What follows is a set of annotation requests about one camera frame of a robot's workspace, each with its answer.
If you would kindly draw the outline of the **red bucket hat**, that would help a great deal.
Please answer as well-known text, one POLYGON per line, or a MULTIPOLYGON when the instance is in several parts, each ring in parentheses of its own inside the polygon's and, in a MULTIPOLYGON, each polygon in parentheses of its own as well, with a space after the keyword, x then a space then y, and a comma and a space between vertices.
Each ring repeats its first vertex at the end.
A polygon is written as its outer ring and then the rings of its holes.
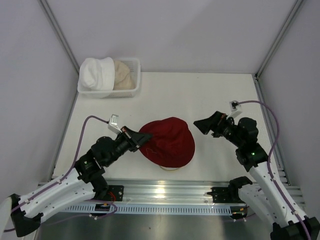
POLYGON ((158 166, 181 168, 194 157, 194 137, 188 124, 180 118, 169 117, 149 122, 139 132, 152 135, 139 150, 145 158, 158 166))

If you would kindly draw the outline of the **beige bucket hat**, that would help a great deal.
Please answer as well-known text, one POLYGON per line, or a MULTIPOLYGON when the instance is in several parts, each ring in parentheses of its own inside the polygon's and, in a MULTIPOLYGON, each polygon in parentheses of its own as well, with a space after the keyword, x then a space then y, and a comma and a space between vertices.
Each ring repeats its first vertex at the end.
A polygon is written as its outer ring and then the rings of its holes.
POLYGON ((131 71, 125 63, 114 60, 114 69, 114 91, 132 90, 135 88, 135 84, 131 78, 131 71))

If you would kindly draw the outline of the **white bucket hat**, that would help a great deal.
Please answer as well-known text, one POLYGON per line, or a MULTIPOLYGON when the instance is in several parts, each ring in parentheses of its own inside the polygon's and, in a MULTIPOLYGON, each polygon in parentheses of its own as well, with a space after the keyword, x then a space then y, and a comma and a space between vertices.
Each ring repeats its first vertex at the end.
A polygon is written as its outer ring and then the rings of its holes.
POLYGON ((93 91, 111 91, 115 85, 115 63, 111 57, 86 58, 79 69, 79 82, 93 91))

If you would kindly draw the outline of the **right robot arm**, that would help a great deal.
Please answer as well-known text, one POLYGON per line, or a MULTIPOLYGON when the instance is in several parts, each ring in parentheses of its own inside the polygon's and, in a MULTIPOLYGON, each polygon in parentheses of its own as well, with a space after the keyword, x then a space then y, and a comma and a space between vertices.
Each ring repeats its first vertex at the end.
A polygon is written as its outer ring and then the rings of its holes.
POLYGON ((225 113, 216 111, 212 116, 194 121, 202 134, 224 137, 236 146, 238 162, 259 185, 255 189, 247 177, 229 182, 228 197, 233 202, 246 203, 269 227, 272 240, 315 240, 320 233, 320 222, 308 217, 291 197, 271 168, 270 157, 258 143, 257 122, 243 117, 237 124, 225 113))

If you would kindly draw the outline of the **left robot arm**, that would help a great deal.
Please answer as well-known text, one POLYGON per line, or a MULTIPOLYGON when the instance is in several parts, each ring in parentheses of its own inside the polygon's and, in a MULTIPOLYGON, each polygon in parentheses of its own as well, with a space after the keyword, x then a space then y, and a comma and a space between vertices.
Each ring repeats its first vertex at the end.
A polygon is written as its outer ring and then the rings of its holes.
POLYGON ((66 173, 28 194, 12 194, 10 216, 16 235, 29 235, 69 206, 105 199, 109 191, 109 185, 103 177, 105 168, 127 151, 137 151, 152 136, 151 133, 136 132, 124 126, 115 139, 100 137, 86 154, 75 160, 66 173))

